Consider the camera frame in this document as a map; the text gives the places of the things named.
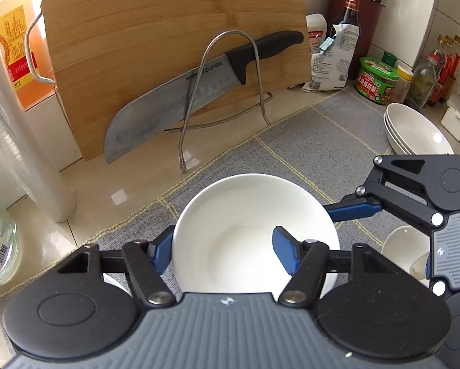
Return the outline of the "white ceramic bowl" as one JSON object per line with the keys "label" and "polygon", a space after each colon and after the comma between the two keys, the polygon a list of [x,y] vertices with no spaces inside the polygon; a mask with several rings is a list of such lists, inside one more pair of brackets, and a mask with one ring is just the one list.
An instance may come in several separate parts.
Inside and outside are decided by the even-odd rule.
{"label": "white ceramic bowl", "polygon": [[430,238],[411,226],[402,226],[389,234],[381,254],[399,268],[429,287],[426,264],[430,252]]}
{"label": "white ceramic bowl", "polygon": [[279,296],[291,277],[273,251],[284,227],[299,242],[340,247],[332,219],[312,194],[281,177],[248,173],[203,189],[179,216],[172,264],[183,292]]}

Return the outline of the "bottom white oval plate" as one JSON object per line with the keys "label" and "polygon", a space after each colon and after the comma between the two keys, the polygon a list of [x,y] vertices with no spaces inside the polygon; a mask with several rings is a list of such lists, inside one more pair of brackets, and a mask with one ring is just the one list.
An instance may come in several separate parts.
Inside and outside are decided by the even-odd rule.
{"label": "bottom white oval plate", "polygon": [[396,155],[407,155],[406,151],[402,148],[402,146],[396,141],[396,139],[392,136],[390,128],[388,125],[384,123],[384,127],[386,129],[387,140],[390,144],[391,149]]}

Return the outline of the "middle white oval plate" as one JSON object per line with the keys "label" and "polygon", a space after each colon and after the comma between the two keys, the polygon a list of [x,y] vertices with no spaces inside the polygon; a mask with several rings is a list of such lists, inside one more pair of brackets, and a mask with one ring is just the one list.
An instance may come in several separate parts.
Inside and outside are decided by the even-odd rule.
{"label": "middle white oval plate", "polygon": [[390,120],[387,114],[383,115],[383,122],[384,122],[384,126],[387,132],[388,142],[390,143],[391,148],[394,151],[394,153],[396,155],[412,155],[413,152],[409,150],[403,144],[403,142],[400,140],[400,138],[397,136],[397,134],[392,129],[391,123],[390,123]]}

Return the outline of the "grey checked dish mat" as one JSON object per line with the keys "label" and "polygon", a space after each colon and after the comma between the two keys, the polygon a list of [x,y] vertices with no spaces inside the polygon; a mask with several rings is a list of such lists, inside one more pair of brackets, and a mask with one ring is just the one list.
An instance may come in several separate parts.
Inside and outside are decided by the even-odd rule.
{"label": "grey checked dish mat", "polygon": [[376,154],[390,153],[384,108],[347,89],[335,94],[282,91],[268,104],[272,125],[258,113],[187,134],[187,172],[176,153],[178,137],[155,137],[106,164],[80,160],[62,174],[77,208],[55,223],[27,198],[13,204],[24,242],[17,276],[0,287],[0,310],[43,268],[85,242],[117,249],[135,238],[152,239],[176,222],[200,190],[224,177],[265,173],[295,182],[323,204],[360,185]]}

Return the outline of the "small clear glass bottle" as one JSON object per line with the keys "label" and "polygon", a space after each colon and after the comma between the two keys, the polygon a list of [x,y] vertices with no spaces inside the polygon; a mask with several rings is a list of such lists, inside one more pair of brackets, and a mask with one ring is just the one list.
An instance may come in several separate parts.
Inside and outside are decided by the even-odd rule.
{"label": "small clear glass bottle", "polygon": [[437,55],[430,54],[425,62],[415,68],[410,88],[404,100],[405,105],[417,111],[425,106],[438,81],[437,64]]}

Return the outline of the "yellow lid small jar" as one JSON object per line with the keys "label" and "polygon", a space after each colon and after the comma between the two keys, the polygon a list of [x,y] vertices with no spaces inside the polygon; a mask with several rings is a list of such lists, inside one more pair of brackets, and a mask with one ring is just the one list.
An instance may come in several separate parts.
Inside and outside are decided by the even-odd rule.
{"label": "yellow lid small jar", "polygon": [[398,80],[393,89],[390,102],[403,103],[413,79],[413,72],[410,68],[400,62],[396,63],[395,69],[398,75]]}

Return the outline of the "green lid sauce tub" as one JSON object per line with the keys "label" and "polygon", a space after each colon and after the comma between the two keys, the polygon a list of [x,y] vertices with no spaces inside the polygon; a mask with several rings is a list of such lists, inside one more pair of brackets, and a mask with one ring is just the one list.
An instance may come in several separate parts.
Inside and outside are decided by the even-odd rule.
{"label": "green lid sauce tub", "polygon": [[379,105],[387,105],[399,80],[395,68],[381,60],[363,57],[355,88],[361,96]]}

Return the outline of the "white clipped seasoning bag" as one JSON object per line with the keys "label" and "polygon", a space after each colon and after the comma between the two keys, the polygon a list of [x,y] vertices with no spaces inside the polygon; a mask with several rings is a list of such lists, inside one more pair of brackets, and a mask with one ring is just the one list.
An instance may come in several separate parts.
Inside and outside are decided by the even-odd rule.
{"label": "white clipped seasoning bag", "polygon": [[301,90],[307,93],[340,90],[345,87],[359,39],[360,28],[350,23],[333,26],[335,34],[319,46],[311,58],[311,80]]}

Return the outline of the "red label condiment bottle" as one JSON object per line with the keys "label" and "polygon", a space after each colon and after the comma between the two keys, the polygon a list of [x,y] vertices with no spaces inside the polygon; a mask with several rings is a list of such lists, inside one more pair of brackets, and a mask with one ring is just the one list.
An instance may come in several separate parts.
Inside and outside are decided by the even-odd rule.
{"label": "red label condiment bottle", "polygon": [[437,103],[443,104],[449,99],[460,67],[460,36],[455,34],[452,38],[446,35],[444,38],[446,40],[444,45],[445,66],[440,71],[437,86],[433,88],[428,100],[427,104],[430,107],[435,107]]}

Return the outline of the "white squeeze bottle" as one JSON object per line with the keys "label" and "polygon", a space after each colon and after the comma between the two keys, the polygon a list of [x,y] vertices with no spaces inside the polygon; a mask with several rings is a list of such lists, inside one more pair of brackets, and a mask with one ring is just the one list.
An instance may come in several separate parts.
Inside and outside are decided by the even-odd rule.
{"label": "white squeeze bottle", "polygon": [[309,14],[306,16],[306,21],[311,54],[317,54],[327,36],[327,21],[322,14]]}

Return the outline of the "dark red knife block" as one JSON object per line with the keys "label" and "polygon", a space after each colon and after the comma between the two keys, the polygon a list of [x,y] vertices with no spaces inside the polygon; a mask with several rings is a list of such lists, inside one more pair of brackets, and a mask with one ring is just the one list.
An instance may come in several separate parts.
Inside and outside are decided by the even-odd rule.
{"label": "dark red knife block", "polygon": [[[342,18],[346,0],[330,0],[327,10],[327,24],[329,27]],[[349,78],[354,79],[360,70],[360,59],[367,56],[368,49],[376,31],[383,5],[382,0],[361,0],[359,5],[358,23],[360,28],[359,39],[349,68]]]}

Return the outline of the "dark soy sauce bottle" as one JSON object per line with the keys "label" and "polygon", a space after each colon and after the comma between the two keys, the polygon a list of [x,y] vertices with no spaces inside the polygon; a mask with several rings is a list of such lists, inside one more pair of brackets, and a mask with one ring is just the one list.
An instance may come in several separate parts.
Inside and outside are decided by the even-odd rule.
{"label": "dark soy sauce bottle", "polygon": [[361,0],[345,0],[341,14],[333,21],[333,46],[339,51],[353,53],[360,36],[359,8]]}

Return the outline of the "clear plastic wrap roll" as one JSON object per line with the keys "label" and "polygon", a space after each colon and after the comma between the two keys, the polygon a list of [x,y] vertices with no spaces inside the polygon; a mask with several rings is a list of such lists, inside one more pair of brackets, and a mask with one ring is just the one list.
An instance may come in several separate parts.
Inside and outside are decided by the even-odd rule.
{"label": "clear plastic wrap roll", "polygon": [[76,209],[76,197],[40,148],[20,107],[0,53],[0,161],[54,222]]}

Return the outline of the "bamboo cutting board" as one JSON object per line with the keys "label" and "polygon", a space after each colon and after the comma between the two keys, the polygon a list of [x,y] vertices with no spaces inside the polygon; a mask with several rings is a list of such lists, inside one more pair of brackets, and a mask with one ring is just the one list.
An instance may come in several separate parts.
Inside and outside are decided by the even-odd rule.
{"label": "bamboo cutting board", "polygon": [[85,159],[131,100],[244,43],[305,32],[304,0],[42,0],[62,105]]}

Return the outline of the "orange cooking oil bottle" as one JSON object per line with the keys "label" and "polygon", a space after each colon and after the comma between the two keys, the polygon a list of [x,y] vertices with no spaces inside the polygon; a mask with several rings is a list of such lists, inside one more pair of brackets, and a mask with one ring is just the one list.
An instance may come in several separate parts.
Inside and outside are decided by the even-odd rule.
{"label": "orange cooking oil bottle", "polygon": [[0,50],[9,78],[24,109],[40,102],[54,90],[52,84],[38,82],[32,76],[26,61],[25,47],[30,48],[32,64],[36,73],[54,79],[52,62],[46,43],[45,25],[37,21],[30,29],[29,39],[25,33],[38,16],[33,0],[0,0]]}

